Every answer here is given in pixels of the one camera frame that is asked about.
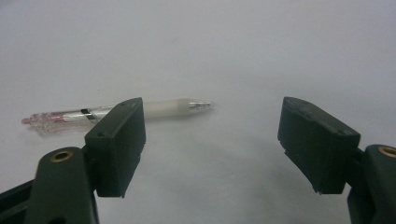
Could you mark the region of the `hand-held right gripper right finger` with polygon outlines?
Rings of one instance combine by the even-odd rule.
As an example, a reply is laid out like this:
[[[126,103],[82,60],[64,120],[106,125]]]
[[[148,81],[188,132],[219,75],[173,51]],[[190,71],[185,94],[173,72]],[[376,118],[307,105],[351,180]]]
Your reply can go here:
[[[319,194],[350,186],[352,224],[396,224],[396,147],[359,149],[361,135],[305,100],[283,99],[277,139]]]

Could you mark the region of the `clear plastic pen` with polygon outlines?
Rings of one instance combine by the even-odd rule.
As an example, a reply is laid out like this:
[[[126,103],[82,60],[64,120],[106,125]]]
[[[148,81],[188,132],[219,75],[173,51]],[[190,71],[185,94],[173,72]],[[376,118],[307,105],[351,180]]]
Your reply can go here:
[[[212,110],[215,103],[208,100],[182,98],[143,103],[145,119],[184,117]],[[30,130],[43,134],[89,130],[105,117],[113,106],[99,106],[69,111],[32,114],[21,120]]]

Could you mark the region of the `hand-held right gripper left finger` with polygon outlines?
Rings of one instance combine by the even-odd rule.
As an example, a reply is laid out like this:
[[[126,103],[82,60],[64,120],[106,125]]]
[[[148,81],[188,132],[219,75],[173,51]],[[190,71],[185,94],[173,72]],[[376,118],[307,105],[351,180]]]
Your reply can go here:
[[[122,198],[146,143],[143,100],[116,105],[86,135],[39,161],[24,224],[99,224],[96,197]]]

